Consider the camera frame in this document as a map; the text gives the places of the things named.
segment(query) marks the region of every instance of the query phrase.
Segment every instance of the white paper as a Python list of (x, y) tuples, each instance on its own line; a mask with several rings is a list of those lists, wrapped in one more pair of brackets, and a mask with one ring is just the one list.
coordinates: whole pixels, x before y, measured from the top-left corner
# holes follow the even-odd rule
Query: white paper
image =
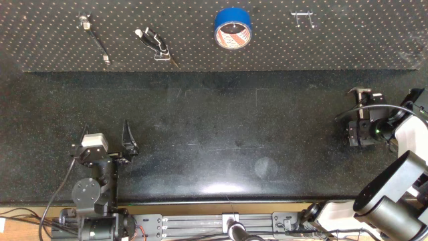
[(6, 219), (0, 218), (0, 233), (3, 233), (5, 231), (5, 223), (6, 223)]

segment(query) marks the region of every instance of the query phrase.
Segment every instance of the blue tape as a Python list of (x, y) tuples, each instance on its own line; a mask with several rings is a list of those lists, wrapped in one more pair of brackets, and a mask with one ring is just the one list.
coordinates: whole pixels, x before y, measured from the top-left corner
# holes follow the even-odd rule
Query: blue tape
[[(233, 23), (244, 28), (237, 34), (228, 34), (221, 31), (224, 25)], [(223, 48), (236, 50), (246, 46), (251, 39), (251, 20), (247, 11), (232, 7), (221, 10), (215, 17), (215, 41)]]

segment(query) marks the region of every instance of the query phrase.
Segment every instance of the pegboard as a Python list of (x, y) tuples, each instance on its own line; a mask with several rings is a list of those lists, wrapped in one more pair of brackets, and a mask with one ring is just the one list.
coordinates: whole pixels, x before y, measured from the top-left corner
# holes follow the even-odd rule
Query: pegboard
[[(0, 0), (0, 48), (23, 71), (232, 71), (418, 69), (428, 54), (424, 0), (200, 1)], [(240, 50), (214, 40), (214, 19), (226, 7), (251, 16), (252, 39)], [(300, 16), (290, 12), (313, 11)], [(79, 11), (110, 59), (82, 29)], [(178, 70), (153, 59), (134, 33), (150, 27), (169, 45)]]

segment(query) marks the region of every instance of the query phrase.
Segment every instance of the granite surface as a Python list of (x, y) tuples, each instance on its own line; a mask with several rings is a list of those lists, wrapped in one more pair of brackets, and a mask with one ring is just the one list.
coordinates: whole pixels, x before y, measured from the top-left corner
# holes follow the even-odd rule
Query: granite surface
[[(85, 123), (119, 150), (128, 119), (141, 154), (120, 168), (121, 204), (346, 199), (397, 157), (349, 147), (334, 116), (354, 86), (399, 104), (418, 71), (22, 73), (0, 61), (0, 204), (44, 205)], [(55, 205), (72, 204), (77, 165)]]

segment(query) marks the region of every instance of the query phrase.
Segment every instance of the roll of tape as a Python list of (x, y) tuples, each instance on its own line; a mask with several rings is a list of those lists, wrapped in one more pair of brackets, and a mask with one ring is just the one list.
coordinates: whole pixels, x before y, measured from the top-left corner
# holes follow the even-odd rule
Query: roll of tape
[(228, 50), (246, 46), (251, 39), (251, 21), (247, 11), (239, 8), (221, 10), (215, 17), (215, 41)]

